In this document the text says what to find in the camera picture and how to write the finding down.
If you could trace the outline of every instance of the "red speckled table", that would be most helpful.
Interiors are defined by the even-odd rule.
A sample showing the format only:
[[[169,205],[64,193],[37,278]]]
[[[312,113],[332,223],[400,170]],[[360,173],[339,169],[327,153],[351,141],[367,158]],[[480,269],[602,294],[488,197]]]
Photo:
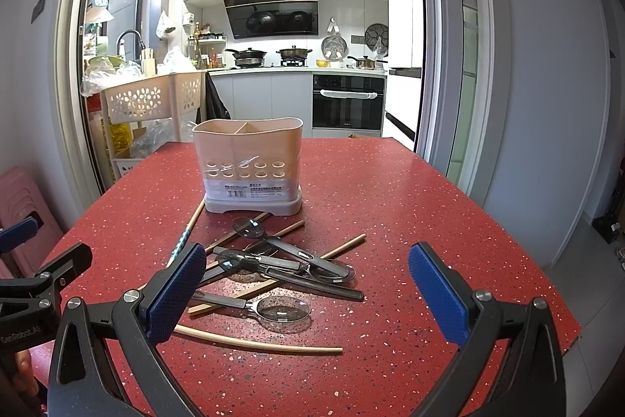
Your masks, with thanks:
[[[271,217],[268,231],[305,219],[288,240],[317,253],[360,233],[367,241],[341,257],[357,271],[364,303],[298,294],[310,302],[312,326],[277,335],[255,320],[214,313],[182,323],[223,335],[299,345],[342,346],[339,357],[301,357],[236,351],[172,337],[158,350],[189,396],[207,415],[407,416],[454,354],[407,270],[407,251],[428,241],[473,288],[500,300],[545,297],[563,349],[579,324],[560,295],[524,251],[484,211],[424,161],[392,139],[302,141],[302,211]],[[74,242],[94,253],[90,270],[64,299],[118,299],[162,267],[203,196],[195,149],[169,143],[121,179],[82,216],[56,246]],[[191,240],[208,244],[230,231],[240,214],[201,215]],[[246,245],[245,239],[234,243]],[[210,287],[230,293],[245,285],[223,280]],[[289,292],[276,289],[273,292]],[[493,379],[501,346],[466,410],[479,405]],[[35,359],[46,369],[49,345]],[[149,411],[132,374],[112,346],[121,379],[135,405]]]

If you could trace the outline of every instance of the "plate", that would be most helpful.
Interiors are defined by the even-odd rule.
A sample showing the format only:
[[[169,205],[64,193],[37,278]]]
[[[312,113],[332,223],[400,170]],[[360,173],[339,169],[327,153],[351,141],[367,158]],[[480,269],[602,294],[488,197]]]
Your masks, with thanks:
[[[348,54],[348,44],[340,36],[328,36],[321,42],[321,53],[327,60],[344,59]]]

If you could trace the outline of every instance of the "utensil holder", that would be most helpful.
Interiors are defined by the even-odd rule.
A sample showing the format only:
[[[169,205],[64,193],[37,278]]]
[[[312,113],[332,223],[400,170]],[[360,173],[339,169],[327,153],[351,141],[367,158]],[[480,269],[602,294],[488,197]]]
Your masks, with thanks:
[[[296,214],[303,124],[295,117],[213,119],[193,128],[206,209]]]

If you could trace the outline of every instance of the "oven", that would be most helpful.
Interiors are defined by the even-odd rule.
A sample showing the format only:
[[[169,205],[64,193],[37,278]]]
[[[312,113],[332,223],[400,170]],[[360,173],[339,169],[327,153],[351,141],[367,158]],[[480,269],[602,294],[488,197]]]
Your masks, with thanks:
[[[345,136],[347,132],[379,136],[384,115],[382,77],[313,75],[312,80],[313,130],[342,130]]]

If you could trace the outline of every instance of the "wall outlet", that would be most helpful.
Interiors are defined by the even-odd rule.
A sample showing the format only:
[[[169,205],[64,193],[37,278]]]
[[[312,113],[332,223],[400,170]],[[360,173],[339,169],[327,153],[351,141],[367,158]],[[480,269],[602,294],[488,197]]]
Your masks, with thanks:
[[[195,22],[195,15],[193,15],[193,13],[185,13],[182,16],[182,25],[193,25],[193,23]]]

